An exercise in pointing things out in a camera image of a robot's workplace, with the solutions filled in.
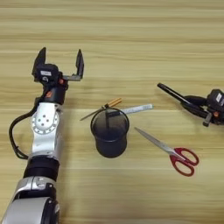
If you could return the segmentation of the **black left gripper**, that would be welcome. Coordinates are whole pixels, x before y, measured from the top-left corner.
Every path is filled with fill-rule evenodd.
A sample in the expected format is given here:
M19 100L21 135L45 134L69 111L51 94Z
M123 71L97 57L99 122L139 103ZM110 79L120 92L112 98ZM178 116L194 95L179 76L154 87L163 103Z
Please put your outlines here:
M36 73L37 66L39 64L44 64L45 62L46 48L43 47L39 51L36 59L34 60L31 74L34 75ZM79 50L77 53L75 66L77 68L77 74L73 73L71 76L59 73L55 79L53 75L44 76L40 74L35 74L34 80L36 82L40 82L43 85L43 94L35 99L35 103L38 104L40 102L50 102L62 105L65 101L66 91L68 90L68 82L80 81L83 78L84 59L81 50Z

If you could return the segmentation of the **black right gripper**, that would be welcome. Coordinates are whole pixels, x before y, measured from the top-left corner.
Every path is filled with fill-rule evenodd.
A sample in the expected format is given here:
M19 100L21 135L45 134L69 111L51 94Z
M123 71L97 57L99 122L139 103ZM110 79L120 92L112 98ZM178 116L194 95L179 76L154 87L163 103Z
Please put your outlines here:
M185 99L186 102L182 102L181 106L191 114L204 118L204 126L208 127L210 123L224 125L224 98L218 101L196 95L187 95Z

